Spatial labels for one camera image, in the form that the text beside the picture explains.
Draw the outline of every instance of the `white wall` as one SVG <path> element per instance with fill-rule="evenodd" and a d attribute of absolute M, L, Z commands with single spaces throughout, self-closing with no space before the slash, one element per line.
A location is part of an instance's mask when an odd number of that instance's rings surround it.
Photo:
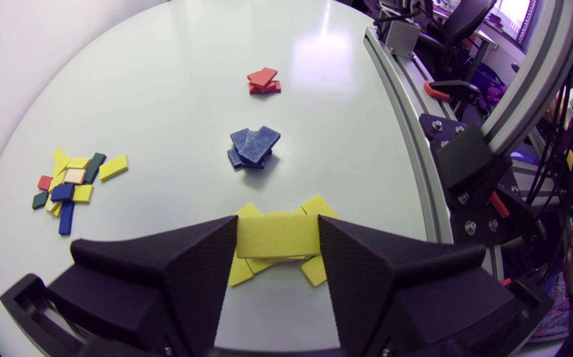
<path fill-rule="evenodd" d="M 163 2 L 0 0 L 0 156 L 31 104 L 79 50 L 117 23 Z"/>

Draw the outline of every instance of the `stack of red blocks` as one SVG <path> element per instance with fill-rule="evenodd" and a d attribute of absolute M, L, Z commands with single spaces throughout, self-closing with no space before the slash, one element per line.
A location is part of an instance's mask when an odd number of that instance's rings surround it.
<path fill-rule="evenodd" d="M 263 68 L 247 76 L 249 79 L 249 94 L 280 93 L 280 81 L 272 81 L 278 71 L 271 68 Z"/>

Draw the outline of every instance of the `red block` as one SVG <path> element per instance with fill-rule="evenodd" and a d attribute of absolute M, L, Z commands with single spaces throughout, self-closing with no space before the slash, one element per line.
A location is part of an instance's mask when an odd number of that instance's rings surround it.
<path fill-rule="evenodd" d="M 249 79 L 249 84 L 252 84 L 255 87 L 258 87 L 262 90 L 266 90 L 267 86 L 271 83 L 271 79 L 278 74 L 278 71 L 271 68 L 263 68 L 258 72 L 254 72 L 247 76 Z"/>
<path fill-rule="evenodd" d="M 51 181 L 53 181 L 53 177 L 51 176 L 40 176 L 40 181 L 38 182 L 38 188 L 41 190 L 49 190 L 49 186 L 51 185 Z"/>

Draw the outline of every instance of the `pile of colored blocks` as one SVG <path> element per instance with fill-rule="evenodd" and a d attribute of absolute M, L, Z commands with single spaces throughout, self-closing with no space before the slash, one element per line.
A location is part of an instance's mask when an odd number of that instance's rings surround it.
<path fill-rule="evenodd" d="M 234 169 L 264 169 L 265 158 L 271 155 L 271 148 L 280 139 L 280 133 L 262 126 L 258 131 L 245 128 L 229 137 L 234 147 L 227 151 L 227 155 Z"/>
<path fill-rule="evenodd" d="M 302 260 L 300 269 L 312 286 L 327 279 L 320 252 L 318 215 L 339 219 L 320 195 L 293 212 L 262 212 L 248 203 L 238 212 L 236 251 L 229 271 L 230 287 L 280 263 Z"/>
<path fill-rule="evenodd" d="M 263 68 L 247 76 L 249 79 L 249 94 L 280 93 L 280 81 L 273 81 L 278 71 L 271 68 Z"/>
<path fill-rule="evenodd" d="M 92 183 L 97 175 L 100 180 L 106 181 L 128 170 L 125 154 L 105 161 L 106 156 L 99 153 L 92 158 L 71 158 L 58 147 L 53 152 L 53 175 L 40 177 L 38 188 L 42 192 L 33 197 L 31 208 L 46 208 L 49 213 L 59 217 L 60 235 L 70 235 L 75 204 L 90 203 Z"/>

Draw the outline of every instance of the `stack of blue blocks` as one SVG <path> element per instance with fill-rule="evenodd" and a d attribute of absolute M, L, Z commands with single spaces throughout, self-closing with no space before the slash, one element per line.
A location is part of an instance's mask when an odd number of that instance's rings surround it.
<path fill-rule="evenodd" d="M 265 157 L 280 139 L 280 133 L 262 126 L 258 131 L 245 128 L 229 136 L 234 147 L 227 151 L 234 169 L 264 169 Z"/>

